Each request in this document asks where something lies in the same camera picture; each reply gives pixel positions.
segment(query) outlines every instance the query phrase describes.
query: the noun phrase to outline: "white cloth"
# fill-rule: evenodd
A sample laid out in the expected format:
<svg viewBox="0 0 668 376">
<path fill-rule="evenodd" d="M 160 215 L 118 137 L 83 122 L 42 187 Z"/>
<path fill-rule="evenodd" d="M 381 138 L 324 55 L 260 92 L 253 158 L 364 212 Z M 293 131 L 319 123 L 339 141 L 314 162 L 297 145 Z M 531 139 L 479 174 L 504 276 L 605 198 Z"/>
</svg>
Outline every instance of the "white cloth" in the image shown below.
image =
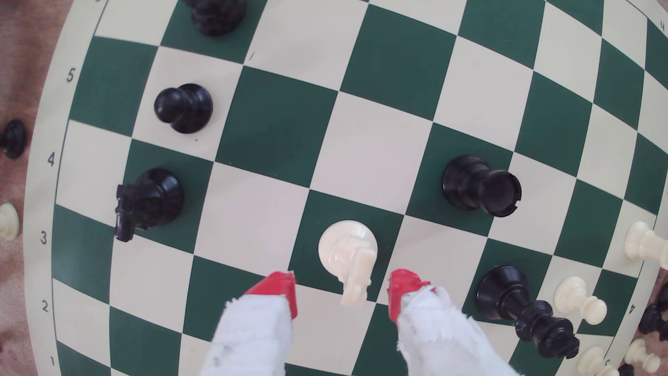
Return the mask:
<svg viewBox="0 0 668 376">
<path fill-rule="evenodd" d="M 473 318 L 445 288 L 423 286 L 401 297 L 398 349 L 409 376 L 517 376 Z"/>
</svg>

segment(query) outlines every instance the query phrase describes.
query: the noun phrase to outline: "chess piece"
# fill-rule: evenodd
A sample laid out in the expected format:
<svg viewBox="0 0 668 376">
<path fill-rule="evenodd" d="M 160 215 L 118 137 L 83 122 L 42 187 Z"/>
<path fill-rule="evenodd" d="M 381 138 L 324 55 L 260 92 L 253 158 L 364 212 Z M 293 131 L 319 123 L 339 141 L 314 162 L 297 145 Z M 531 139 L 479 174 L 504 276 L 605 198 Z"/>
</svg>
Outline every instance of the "chess piece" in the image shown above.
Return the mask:
<svg viewBox="0 0 668 376">
<path fill-rule="evenodd" d="M 640 330 L 640 333 L 643 333 L 644 335 L 651 332 L 658 332 L 659 341 L 668 340 L 668 322 L 665 322 L 661 318 L 661 311 L 656 304 L 650 304 L 645 308 L 638 329 Z"/>
<path fill-rule="evenodd" d="M 516 320 L 517 337 L 533 341 L 541 357 L 571 359 L 578 354 L 573 325 L 554 317 L 546 301 L 530 301 L 526 276 L 517 268 L 497 266 L 487 272 L 478 285 L 476 304 L 489 319 Z"/>
<path fill-rule="evenodd" d="M 236 29 L 246 14 L 246 0 L 184 0 L 191 18 L 204 35 L 218 37 Z"/>
<path fill-rule="evenodd" d="M 492 170 L 487 162 L 473 155 L 462 155 L 448 163 L 443 172 L 443 193 L 461 210 L 481 207 L 495 217 L 512 214 L 522 198 L 517 178 L 503 170 Z"/>
<path fill-rule="evenodd" d="M 619 371 L 603 363 L 605 352 L 598 346 L 592 346 L 580 355 L 577 367 L 582 376 L 619 376 Z"/>
<path fill-rule="evenodd" d="M 624 239 L 624 253 L 633 261 L 655 260 L 668 269 L 668 242 L 659 238 L 645 222 L 631 225 Z"/>
<path fill-rule="evenodd" d="M 668 283 L 664 284 L 657 296 L 657 306 L 660 311 L 668 310 Z"/>
<path fill-rule="evenodd" d="M 622 364 L 617 370 L 619 371 L 619 376 L 633 376 L 635 373 L 633 366 L 626 363 Z"/>
<path fill-rule="evenodd" d="M 325 269 L 343 283 L 341 304 L 363 304 L 378 255 L 378 244 L 371 230 L 358 221 L 334 223 L 320 237 L 318 255 Z"/>
<path fill-rule="evenodd" d="M 645 340 L 642 338 L 636 338 L 631 342 L 626 355 L 624 355 L 624 362 L 628 364 L 642 363 L 643 369 L 648 373 L 658 371 L 661 366 L 661 358 L 654 354 L 647 354 Z"/>
<path fill-rule="evenodd" d="M 25 125 L 20 120 L 12 120 L 7 124 L 5 131 L 0 134 L 0 147 L 5 155 L 16 159 L 23 154 L 25 148 Z"/>
<path fill-rule="evenodd" d="M 116 238 L 132 239 L 135 227 L 150 229 L 170 223 L 181 212 L 183 190 L 174 174 L 163 168 L 139 175 L 134 184 L 116 189 Z"/>
<path fill-rule="evenodd" d="M 153 107 L 160 121 L 176 132 L 195 133 L 211 119 L 213 100 L 202 86 L 185 84 L 161 91 Z"/>
<path fill-rule="evenodd" d="M 563 280 L 554 292 L 554 305 L 563 313 L 580 310 L 582 318 L 591 325 L 601 324 L 608 314 L 608 306 L 596 296 L 587 296 L 585 281 L 576 276 Z"/>
<path fill-rule="evenodd" d="M 4 203 L 0 205 L 0 236 L 7 240 L 14 240 L 19 235 L 19 214 L 14 205 Z"/>
</svg>

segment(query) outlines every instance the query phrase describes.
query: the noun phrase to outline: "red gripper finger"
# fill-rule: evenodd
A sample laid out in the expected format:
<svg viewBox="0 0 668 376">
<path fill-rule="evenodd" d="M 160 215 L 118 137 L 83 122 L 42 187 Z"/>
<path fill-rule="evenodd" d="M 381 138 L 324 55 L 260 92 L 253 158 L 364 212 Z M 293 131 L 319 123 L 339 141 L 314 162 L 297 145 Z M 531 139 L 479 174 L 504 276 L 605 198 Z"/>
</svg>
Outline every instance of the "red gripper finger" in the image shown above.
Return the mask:
<svg viewBox="0 0 668 376">
<path fill-rule="evenodd" d="M 295 275 L 291 272 L 273 272 L 265 279 L 246 291 L 246 294 L 254 295 L 283 295 L 290 303 L 290 313 L 292 318 L 297 317 L 297 297 L 295 296 Z"/>
<path fill-rule="evenodd" d="M 401 312 L 401 297 L 406 292 L 418 291 L 422 286 L 432 284 L 429 281 L 420 280 L 420 277 L 408 269 L 397 269 L 389 276 L 389 318 L 397 322 Z"/>
</svg>

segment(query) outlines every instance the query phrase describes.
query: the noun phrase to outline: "tan surface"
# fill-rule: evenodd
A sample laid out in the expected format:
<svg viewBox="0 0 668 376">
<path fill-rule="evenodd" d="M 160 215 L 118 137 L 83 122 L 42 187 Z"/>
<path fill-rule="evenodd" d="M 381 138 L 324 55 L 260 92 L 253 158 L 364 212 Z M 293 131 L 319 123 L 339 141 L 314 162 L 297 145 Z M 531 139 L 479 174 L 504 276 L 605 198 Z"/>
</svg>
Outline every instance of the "tan surface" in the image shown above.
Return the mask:
<svg viewBox="0 0 668 376">
<path fill-rule="evenodd" d="M 668 9 L 668 0 L 658 0 Z M 0 126 L 20 118 L 31 133 L 46 73 L 72 0 L 0 0 Z M 0 203 L 12 202 L 23 219 L 26 153 L 16 161 L 0 156 Z M 661 271 L 652 295 L 668 277 Z M 668 375 L 668 346 L 656 333 L 645 336 L 661 357 L 656 375 Z M 639 367 L 636 375 L 646 375 Z M 0 375 L 37 375 L 23 298 L 23 239 L 0 239 Z"/>
</svg>

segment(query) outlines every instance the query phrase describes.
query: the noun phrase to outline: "printed number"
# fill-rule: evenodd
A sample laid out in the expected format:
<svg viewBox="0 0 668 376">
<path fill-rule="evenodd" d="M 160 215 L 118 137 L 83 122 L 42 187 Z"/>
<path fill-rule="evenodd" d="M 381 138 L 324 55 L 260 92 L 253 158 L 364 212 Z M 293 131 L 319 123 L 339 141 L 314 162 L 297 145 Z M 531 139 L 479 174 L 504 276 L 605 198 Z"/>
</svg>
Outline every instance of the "printed number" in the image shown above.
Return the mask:
<svg viewBox="0 0 668 376">
<path fill-rule="evenodd" d="M 72 68 L 69 70 L 69 74 L 67 75 L 67 79 L 65 81 L 67 82 L 72 82 L 74 80 L 74 71 L 77 70 L 77 68 Z"/>
</svg>

